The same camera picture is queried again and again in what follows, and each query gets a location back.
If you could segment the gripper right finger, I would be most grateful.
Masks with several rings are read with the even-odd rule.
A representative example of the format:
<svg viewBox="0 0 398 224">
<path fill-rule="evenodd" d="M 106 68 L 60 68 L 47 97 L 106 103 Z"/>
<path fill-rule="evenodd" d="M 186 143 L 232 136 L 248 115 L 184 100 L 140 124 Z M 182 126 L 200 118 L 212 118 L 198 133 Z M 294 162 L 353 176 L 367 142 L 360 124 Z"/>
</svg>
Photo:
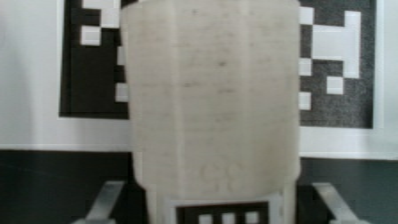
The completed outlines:
<svg viewBox="0 0 398 224">
<path fill-rule="evenodd" d="M 358 219 L 333 185 L 330 183 L 312 183 L 312 187 L 333 215 L 328 224 L 370 224 Z"/>
</svg>

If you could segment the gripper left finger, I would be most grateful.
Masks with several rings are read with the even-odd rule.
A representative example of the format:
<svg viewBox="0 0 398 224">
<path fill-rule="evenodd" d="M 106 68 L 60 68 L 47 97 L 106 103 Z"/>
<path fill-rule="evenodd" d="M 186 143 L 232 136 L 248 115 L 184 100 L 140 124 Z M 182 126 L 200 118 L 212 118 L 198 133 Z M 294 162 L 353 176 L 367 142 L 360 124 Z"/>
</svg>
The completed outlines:
<svg viewBox="0 0 398 224">
<path fill-rule="evenodd" d="M 79 218 L 70 224 L 116 224 L 109 214 L 113 211 L 124 184 L 124 181 L 104 182 L 88 213 L 84 217 Z"/>
</svg>

